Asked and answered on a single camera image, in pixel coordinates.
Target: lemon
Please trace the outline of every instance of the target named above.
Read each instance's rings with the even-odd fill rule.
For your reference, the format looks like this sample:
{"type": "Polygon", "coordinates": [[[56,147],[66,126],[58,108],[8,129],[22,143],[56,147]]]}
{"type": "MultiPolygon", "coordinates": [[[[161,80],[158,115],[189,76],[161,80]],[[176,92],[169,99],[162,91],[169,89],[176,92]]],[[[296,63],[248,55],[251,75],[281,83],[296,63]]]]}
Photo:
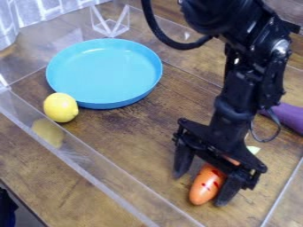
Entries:
{"type": "Polygon", "coordinates": [[[65,133],[49,119],[44,118],[34,120],[32,130],[50,145],[60,148],[65,133]]]}
{"type": "Polygon", "coordinates": [[[56,122],[69,122],[78,115],[77,102],[68,94],[53,93],[44,101],[44,113],[56,122]]]}

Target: blue plate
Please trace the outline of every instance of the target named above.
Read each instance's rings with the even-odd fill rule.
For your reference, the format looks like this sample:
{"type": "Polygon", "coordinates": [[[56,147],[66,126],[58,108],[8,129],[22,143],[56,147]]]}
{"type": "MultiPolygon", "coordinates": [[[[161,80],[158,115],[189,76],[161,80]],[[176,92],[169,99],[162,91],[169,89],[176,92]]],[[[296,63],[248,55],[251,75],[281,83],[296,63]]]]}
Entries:
{"type": "Polygon", "coordinates": [[[149,94],[160,78],[158,56],[141,44],[122,39],[77,43],[46,66],[50,88],[92,109],[134,103],[149,94]]]}

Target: wooden surface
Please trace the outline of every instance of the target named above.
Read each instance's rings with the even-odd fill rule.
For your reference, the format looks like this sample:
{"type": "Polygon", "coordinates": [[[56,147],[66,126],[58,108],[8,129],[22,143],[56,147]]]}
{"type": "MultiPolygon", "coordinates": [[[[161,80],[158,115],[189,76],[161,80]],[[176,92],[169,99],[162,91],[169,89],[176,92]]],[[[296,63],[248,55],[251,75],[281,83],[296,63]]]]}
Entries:
{"type": "MultiPolygon", "coordinates": [[[[156,13],[183,24],[176,1],[153,2],[156,13]]],[[[30,71],[29,61],[36,67],[46,63],[54,54],[52,40],[73,27],[81,29],[84,39],[96,37],[89,31],[86,10],[24,30],[17,45],[0,57],[6,64],[17,59],[22,66],[14,67],[12,78],[30,71]]],[[[172,133],[180,117],[204,124],[209,121],[213,97],[223,83],[223,44],[212,40],[201,49],[180,52],[160,44],[148,28],[121,37],[134,37],[136,41],[160,50],[161,59],[170,62],[162,64],[161,81],[150,95],[132,106],[108,111],[80,109],[77,118],[64,124],[64,128],[205,226],[259,226],[301,157],[301,137],[285,128],[271,143],[259,144],[249,137],[247,144],[261,148],[257,158],[268,166],[256,188],[240,191],[227,207],[213,207],[211,202],[201,207],[192,206],[187,195],[201,162],[195,161],[181,179],[172,179],[172,133]]],[[[287,95],[283,97],[297,106],[303,106],[301,44],[301,37],[293,35],[293,55],[284,82],[287,95]]],[[[42,68],[12,85],[12,91],[37,110],[52,92],[44,75],[42,68]]],[[[46,225],[142,226],[2,115],[0,121],[0,177],[46,225]]],[[[256,122],[257,133],[269,135],[275,130],[269,120],[259,116],[256,122]]],[[[287,223],[271,224],[287,226],[287,223]]]]}

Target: transparent acrylic enclosure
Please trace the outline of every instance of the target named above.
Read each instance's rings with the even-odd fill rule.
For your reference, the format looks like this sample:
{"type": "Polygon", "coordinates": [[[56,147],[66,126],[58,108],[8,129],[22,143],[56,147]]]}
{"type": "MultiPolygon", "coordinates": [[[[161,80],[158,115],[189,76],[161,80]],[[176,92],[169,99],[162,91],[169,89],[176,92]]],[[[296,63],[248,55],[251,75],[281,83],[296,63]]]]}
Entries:
{"type": "MultiPolygon", "coordinates": [[[[157,17],[157,21],[165,34],[179,42],[192,42],[201,36],[188,27],[162,18],[157,17]]],[[[212,40],[199,50],[173,50],[154,38],[145,24],[141,9],[122,1],[112,1],[22,28],[16,44],[0,54],[1,114],[146,226],[204,226],[204,224],[215,226],[216,223],[219,226],[225,222],[235,226],[228,220],[220,219],[220,216],[224,216],[227,210],[233,216],[233,212],[236,214],[240,209],[247,210],[248,214],[249,212],[253,214],[257,202],[257,205],[263,206],[260,209],[264,212],[255,217],[253,224],[259,225],[263,222],[264,214],[275,203],[275,195],[265,195],[268,198],[264,202],[264,198],[257,197],[257,191],[243,192],[239,200],[244,200],[245,207],[237,207],[235,202],[227,209],[215,209],[211,205],[204,208],[191,207],[189,203],[184,202],[183,204],[174,199],[176,196],[185,197],[188,188],[184,185],[191,181],[191,176],[187,176],[181,181],[174,181],[170,177],[173,146],[169,136],[176,130],[176,120],[184,113],[188,117],[193,117],[193,114],[199,115],[201,119],[196,120],[204,123],[209,120],[213,97],[223,85],[224,46],[220,41],[212,40]],[[42,100],[53,92],[45,82],[46,63],[70,44],[108,37],[129,39],[154,50],[161,58],[166,75],[161,80],[160,87],[168,87],[168,89],[158,89],[154,94],[152,92],[152,101],[141,102],[134,107],[129,106],[130,113],[128,109],[121,110],[125,118],[120,117],[116,110],[96,113],[92,110],[81,109],[77,121],[58,125],[45,117],[41,110],[42,100]],[[196,57],[196,61],[188,60],[191,56],[196,57]],[[183,83],[185,86],[193,87],[191,94],[184,94],[184,97],[176,101],[180,106],[169,106],[164,103],[164,99],[158,98],[160,95],[174,97],[173,91],[169,90],[172,80],[176,81],[174,86],[179,90],[183,90],[183,83]],[[211,98],[207,100],[199,98],[200,93],[211,94],[211,98]],[[189,102],[185,100],[193,98],[196,106],[189,106],[189,102]],[[153,115],[148,115],[150,108],[153,108],[153,115]],[[174,115],[165,116],[165,109],[169,108],[174,110],[174,115]],[[84,126],[78,123],[81,119],[85,119],[85,114],[94,125],[104,123],[104,125],[96,126],[98,127],[96,131],[89,129],[92,133],[101,135],[98,144],[93,144],[89,137],[82,137],[82,134],[78,133],[81,130],[85,131],[81,128],[84,126]],[[125,130],[122,135],[114,132],[120,123],[122,123],[122,127],[130,128],[130,131],[125,130]],[[53,130],[57,137],[46,137],[44,131],[36,129],[37,124],[53,130]],[[136,134],[137,125],[145,127],[145,135],[136,134]],[[153,144],[152,133],[162,134],[162,144],[153,144]],[[117,141],[129,137],[129,144],[105,146],[102,143],[110,139],[110,136],[113,136],[113,140],[116,137],[117,141]],[[144,151],[144,145],[134,144],[136,137],[145,141],[145,145],[154,147],[152,151],[144,151]],[[132,157],[128,159],[118,151],[113,152],[114,146],[121,151],[124,150],[125,156],[132,157]],[[146,162],[152,162],[152,169],[145,169],[144,163],[141,165],[138,163],[129,164],[141,156],[146,157],[146,162]],[[160,173],[154,179],[153,174],[157,172],[164,174],[160,173]]],[[[292,67],[287,69],[288,74],[299,77],[299,72],[292,67]]],[[[289,154],[291,161],[283,168],[279,168],[276,162],[272,172],[280,170],[289,174],[292,166],[297,164],[299,155],[299,150],[295,150],[289,154]]],[[[269,160],[271,154],[264,153],[260,158],[269,160]]],[[[287,179],[283,178],[267,187],[268,189],[276,187],[275,191],[279,192],[285,182],[287,179]]],[[[275,218],[275,212],[271,213],[269,218],[275,218]]],[[[239,219],[239,226],[244,226],[243,224],[249,219],[248,216],[244,220],[240,217],[233,217],[235,220],[239,219]]]]}

